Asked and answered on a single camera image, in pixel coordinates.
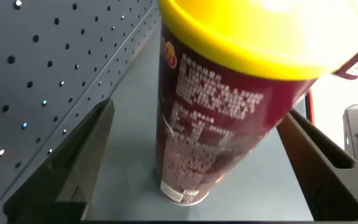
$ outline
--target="gray pegboard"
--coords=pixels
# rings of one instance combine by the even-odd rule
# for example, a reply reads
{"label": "gray pegboard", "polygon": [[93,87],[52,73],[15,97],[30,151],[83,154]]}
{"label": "gray pegboard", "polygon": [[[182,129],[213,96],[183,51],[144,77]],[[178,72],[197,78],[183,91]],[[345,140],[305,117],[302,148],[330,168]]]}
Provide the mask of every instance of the gray pegboard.
{"label": "gray pegboard", "polygon": [[160,21],[156,0],[14,3],[0,0],[0,223],[3,203],[111,95]]}

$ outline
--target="table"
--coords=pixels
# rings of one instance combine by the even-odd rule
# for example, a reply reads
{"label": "table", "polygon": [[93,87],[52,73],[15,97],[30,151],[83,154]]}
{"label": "table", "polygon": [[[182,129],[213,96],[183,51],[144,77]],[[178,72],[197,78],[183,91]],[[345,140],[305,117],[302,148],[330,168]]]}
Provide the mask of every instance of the table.
{"label": "table", "polygon": [[[116,114],[93,195],[100,220],[313,220],[276,129],[201,203],[159,190],[155,161],[159,27],[112,94]],[[297,109],[305,114],[305,101]]]}

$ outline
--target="cup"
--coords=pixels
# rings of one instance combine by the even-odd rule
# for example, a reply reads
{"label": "cup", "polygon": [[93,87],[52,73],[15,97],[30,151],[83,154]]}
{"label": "cup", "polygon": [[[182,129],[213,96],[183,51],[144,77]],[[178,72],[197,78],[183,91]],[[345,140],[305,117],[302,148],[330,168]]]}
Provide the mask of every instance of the cup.
{"label": "cup", "polygon": [[[172,202],[194,205],[206,198],[320,75],[358,51],[358,13],[348,1],[336,7],[343,8],[338,19],[357,31],[350,43],[347,37],[310,38],[320,29],[334,37],[346,33],[330,32],[335,22],[329,9],[289,1],[305,3],[305,12],[319,9],[317,18],[305,19],[294,6],[291,11],[292,5],[275,2],[159,1],[156,155],[160,189]],[[319,25],[305,30],[310,22]]]}

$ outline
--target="gray surface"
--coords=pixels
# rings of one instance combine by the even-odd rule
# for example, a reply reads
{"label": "gray surface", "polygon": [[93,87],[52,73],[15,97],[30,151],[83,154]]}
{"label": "gray surface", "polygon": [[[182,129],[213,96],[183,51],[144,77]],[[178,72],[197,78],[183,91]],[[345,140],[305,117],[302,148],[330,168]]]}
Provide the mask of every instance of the gray surface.
{"label": "gray surface", "polygon": [[[312,220],[277,130],[200,204],[181,207],[159,191],[155,175],[159,32],[112,94],[116,107],[96,184],[101,220]],[[305,103],[298,105],[302,113]]]}
{"label": "gray surface", "polygon": [[[21,9],[15,10],[13,1],[0,0],[0,150],[5,150],[0,157],[0,223],[5,222],[3,203],[47,158],[49,149],[57,148],[112,93],[160,19],[156,0],[22,2]],[[38,42],[33,42],[34,35]],[[10,55],[16,58],[13,64],[7,62]],[[29,81],[31,88],[26,87]],[[6,113],[4,105],[10,106]],[[25,130],[21,130],[23,122],[28,123]],[[15,169],[18,162],[21,166]]]}

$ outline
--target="plastic lid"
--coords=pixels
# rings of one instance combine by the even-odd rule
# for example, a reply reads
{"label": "plastic lid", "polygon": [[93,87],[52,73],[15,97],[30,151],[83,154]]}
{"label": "plastic lid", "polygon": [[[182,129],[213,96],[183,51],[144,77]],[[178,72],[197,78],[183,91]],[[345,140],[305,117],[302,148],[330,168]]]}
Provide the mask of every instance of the plastic lid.
{"label": "plastic lid", "polygon": [[184,44],[238,72],[318,78],[358,52],[352,0],[160,0],[163,23]]}

